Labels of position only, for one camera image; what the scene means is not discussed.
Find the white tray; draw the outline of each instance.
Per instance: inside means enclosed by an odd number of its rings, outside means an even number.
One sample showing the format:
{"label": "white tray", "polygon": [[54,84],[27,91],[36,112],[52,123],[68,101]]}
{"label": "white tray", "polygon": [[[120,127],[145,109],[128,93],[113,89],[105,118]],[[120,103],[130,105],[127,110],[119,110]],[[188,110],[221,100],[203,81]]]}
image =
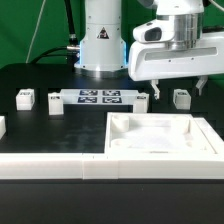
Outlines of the white tray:
{"label": "white tray", "polygon": [[109,113],[107,154],[215,154],[191,115]]}

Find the white plastic block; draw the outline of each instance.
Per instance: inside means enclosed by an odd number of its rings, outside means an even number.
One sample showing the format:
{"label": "white plastic block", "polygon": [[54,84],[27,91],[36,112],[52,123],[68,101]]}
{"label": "white plastic block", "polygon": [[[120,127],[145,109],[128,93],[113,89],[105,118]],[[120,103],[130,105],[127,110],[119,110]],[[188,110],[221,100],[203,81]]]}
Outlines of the white plastic block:
{"label": "white plastic block", "polygon": [[173,103],[178,110],[190,110],[191,96],[187,90],[175,89],[173,94]]}
{"label": "white plastic block", "polygon": [[5,117],[4,116],[0,116],[0,139],[3,137],[5,132],[6,132]]}
{"label": "white plastic block", "polygon": [[63,100],[59,93],[48,94],[49,115],[63,115]]}
{"label": "white plastic block", "polygon": [[149,108],[149,94],[142,93],[135,97],[133,113],[147,113]]}
{"label": "white plastic block", "polygon": [[17,110],[31,110],[34,103],[34,89],[21,89],[16,96]]}

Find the green wall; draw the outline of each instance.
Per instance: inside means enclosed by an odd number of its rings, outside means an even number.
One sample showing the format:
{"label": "green wall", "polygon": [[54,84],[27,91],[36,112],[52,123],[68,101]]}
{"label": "green wall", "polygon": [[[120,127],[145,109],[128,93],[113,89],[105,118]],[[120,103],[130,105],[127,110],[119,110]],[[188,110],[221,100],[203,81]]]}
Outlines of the green wall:
{"label": "green wall", "polygon": [[[84,0],[71,0],[74,22],[79,40],[84,36]],[[11,63],[25,63],[36,26],[42,0],[0,1],[0,67]],[[122,2],[122,37],[128,46],[134,41],[132,30],[152,19],[154,12],[142,7],[137,0]],[[224,13],[213,6],[205,11],[205,26],[224,25]],[[68,27],[64,0],[47,0],[31,59],[44,51],[68,44]],[[51,58],[50,63],[66,63],[65,58]]]}

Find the black cable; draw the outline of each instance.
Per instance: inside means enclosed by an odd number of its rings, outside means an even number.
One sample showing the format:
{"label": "black cable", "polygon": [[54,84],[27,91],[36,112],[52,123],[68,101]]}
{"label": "black cable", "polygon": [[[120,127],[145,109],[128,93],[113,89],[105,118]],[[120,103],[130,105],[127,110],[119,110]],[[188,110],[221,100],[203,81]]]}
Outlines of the black cable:
{"label": "black cable", "polygon": [[67,13],[67,19],[68,19],[68,28],[69,28],[69,42],[72,45],[78,45],[78,39],[76,38],[75,34],[75,26],[73,22],[73,16],[72,16],[72,7],[70,0],[64,0],[65,1],[65,8]]}
{"label": "black cable", "polygon": [[50,50],[45,51],[44,53],[42,53],[41,55],[39,55],[38,57],[34,58],[30,63],[31,64],[36,64],[41,58],[43,57],[48,57],[48,56],[53,56],[53,55],[49,55],[50,53],[56,52],[56,51],[61,51],[61,50],[67,50],[67,47],[55,47],[52,48]]}

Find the robot logo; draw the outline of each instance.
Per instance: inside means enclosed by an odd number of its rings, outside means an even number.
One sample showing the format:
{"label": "robot logo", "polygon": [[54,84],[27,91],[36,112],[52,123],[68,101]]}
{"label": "robot logo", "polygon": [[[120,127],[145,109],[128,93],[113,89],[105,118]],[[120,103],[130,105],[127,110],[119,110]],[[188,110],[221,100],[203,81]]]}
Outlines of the robot logo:
{"label": "robot logo", "polygon": [[103,29],[100,31],[98,37],[98,39],[109,39],[109,36],[107,34],[107,31],[105,30],[105,28],[103,27]]}

